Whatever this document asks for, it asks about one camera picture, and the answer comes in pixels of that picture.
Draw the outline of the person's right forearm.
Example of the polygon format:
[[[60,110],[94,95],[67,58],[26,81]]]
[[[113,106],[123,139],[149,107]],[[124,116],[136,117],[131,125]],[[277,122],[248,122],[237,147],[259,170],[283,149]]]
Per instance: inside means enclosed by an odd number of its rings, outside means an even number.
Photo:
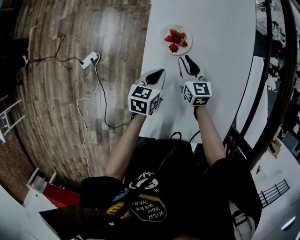
[[[226,157],[225,148],[205,106],[197,108],[196,116],[206,161],[212,167],[218,160]]]

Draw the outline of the person's left forearm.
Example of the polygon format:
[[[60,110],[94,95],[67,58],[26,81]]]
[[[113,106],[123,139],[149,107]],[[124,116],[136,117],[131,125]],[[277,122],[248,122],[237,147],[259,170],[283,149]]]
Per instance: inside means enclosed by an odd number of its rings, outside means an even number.
[[[115,149],[112,151],[105,169],[105,176],[123,181],[128,169],[139,133],[146,120],[145,115],[137,114],[130,122]]]

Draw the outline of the dark curved stair railing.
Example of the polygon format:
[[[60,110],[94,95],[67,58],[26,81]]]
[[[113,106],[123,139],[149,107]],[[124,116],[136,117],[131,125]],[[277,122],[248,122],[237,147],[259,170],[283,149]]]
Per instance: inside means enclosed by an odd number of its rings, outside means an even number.
[[[267,80],[268,70],[270,68],[271,50],[272,50],[272,18],[271,18],[271,0],[264,0],[264,8],[266,11],[267,22],[267,38],[266,38],[266,51],[265,59],[262,70],[262,76],[258,86],[258,90],[251,107],[250,113],[241,131],[236,127],[231,126],[228,134],[224,140],[227,145],[226,154],[231,157],[235,155],[237,150],[244,154],[246,163],[250,169],[260,160],[264,152],[267,150],[278,130],[280,124],[283,122],[284,115],[288,109],[289,100],[292,96],[293,83],[296,74],[296,61],[297,61],[297,32],[296,23],[291,6],[291,0],[280,0],[283,11],[284,24],[285,24],[285,63],[282,71],[281,84],[278,90],[277,98],[274,103],[270,117],[259,136],[254,147],[246,142],[244,136],[248,131],[252,120],[254,119],[256,110],[263,94],[263,88]]]

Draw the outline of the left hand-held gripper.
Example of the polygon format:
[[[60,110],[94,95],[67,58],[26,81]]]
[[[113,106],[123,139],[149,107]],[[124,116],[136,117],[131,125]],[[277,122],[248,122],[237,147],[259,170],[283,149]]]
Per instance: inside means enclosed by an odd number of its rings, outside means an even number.
[[[148,71],[141,75],[140,81],[153,88],[132,84],[128,95],[128,108],[132,113],[152,115],[162,101],[162,89],[165,83],[166,71],[162,68]]]

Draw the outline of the white stool frame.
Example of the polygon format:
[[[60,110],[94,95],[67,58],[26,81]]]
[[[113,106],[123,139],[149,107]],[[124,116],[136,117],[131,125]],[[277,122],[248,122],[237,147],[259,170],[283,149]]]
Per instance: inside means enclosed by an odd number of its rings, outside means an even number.
[[[20,117],[15,123],[10,124],[9,119],[8,119],[8,114],[11,111],[11,109],[22,102],[22,99],[17,100],[15,103],[13,103],[12,105],[10,105],[9,107],[7,107],[5,110],[3,110],[0,113],[0,123],[3,123],[4,125],[1,127],[0,126],[0,140],[5,143],[5,135],[12,130],[19,122],[21,122],[24,118],[25,115],[23,115],[22,117]]]

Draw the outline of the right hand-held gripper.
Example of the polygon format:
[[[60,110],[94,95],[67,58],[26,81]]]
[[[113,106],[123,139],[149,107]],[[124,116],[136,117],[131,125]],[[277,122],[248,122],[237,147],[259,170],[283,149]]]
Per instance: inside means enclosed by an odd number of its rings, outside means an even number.
[[[200,72],[199,66],[188,56],[185,59],[189,64],[189,71],[186,69],[185,61],[179,57],[178,65],[182,78],[181,93],[191,106],[206,105],[212,97],[211,82],[208,82],[204,72]]]

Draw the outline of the black low metal railing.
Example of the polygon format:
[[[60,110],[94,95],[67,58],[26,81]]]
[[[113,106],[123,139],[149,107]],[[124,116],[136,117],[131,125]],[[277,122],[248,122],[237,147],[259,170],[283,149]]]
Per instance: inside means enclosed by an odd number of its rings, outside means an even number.
[[[283,179],[278,184],[274,184],[272,187],[259,192],[258,195],[260,197],[262,207],[265,208],[266,206],[270,205],[289,189],[289,185],[287,184],[286,180]]]

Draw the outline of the pile of strawberries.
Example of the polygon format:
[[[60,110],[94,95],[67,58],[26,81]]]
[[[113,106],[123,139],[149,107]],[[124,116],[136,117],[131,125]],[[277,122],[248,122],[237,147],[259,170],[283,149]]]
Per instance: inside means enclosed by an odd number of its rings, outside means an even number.
[[[170,34],[164,38],[164,40],[166,42],[169,42],[169,43],[172,43],[175,45],[180,45],[182,47],[188,46],[188,44],[186,42],[185,32],[180,32],[175,29],[170,29],[169,32],[170,32]]]

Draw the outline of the white cabinet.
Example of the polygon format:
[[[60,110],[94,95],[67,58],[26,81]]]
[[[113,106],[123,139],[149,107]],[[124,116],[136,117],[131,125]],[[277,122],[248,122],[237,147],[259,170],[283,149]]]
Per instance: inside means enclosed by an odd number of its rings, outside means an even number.
[[[22,203],[0,185],[0,240],[60,240],[40,215],[56,206],[31,184],[36,173],[26,182]]]

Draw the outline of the dark flat board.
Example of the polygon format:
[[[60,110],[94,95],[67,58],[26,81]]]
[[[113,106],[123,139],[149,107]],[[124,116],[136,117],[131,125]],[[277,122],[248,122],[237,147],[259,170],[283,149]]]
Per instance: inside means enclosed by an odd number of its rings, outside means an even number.
[[[104,239],[113,221],[99,210],[80,205],[41,211],[39,214],[60,240],[72,240],[78,236],[83,240]]]

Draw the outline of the white plate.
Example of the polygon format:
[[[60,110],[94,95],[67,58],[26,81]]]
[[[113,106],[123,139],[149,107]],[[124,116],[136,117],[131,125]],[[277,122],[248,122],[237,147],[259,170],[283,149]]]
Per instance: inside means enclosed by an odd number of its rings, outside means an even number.
[[[178,51],[172,53],[169,50],[169,45],[171,45],[172,43],[166,42],[164,40],[164,38],[167,35],[170,34],[170,32],[169,32],[170,29],[175,29],[175,30],[180,31],[180,32],[185,32],[185,34],[186,34],[186,42],[187,42],[188,46],[187,47],[182,47],[180,45],[177,45],[178,48],[179,48]],[[161,29],[161,31],[159,33],[159,41],[160,41],[162,49],[165,52],[167,52],[168,54],[171,54],[171,55],[180,56],[180,55],[186,54],[190,50],[190,48],[192,47],[192,44],[193,44],[193,37],[192,37],[190,29],[187,28],[186,26],[182,26],[182,25],[179,25],[179,24],[169,24],[169,25],[164,26]]]

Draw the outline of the person's black printed shirt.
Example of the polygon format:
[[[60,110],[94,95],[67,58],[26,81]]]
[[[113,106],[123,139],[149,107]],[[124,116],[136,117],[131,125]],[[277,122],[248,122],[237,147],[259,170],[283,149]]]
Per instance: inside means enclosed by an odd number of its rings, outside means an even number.
[[[139,140],[123,181],[84,179],[80,205],[110,215],[128,207],[108,226],[105,239],[114,240],[251,240],[262,212],[242,156],[203,174],[191,145],[171,139]]]

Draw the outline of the white power strip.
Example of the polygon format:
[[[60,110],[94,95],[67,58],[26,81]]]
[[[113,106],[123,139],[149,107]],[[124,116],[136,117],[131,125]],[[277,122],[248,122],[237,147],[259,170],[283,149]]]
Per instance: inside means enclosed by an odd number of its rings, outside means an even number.
[[[82,69],[86,69],[89,65],[96,63],[99,60],[100,54],[97,52],[91,52],[87,57],[85,57],[81,62]]]

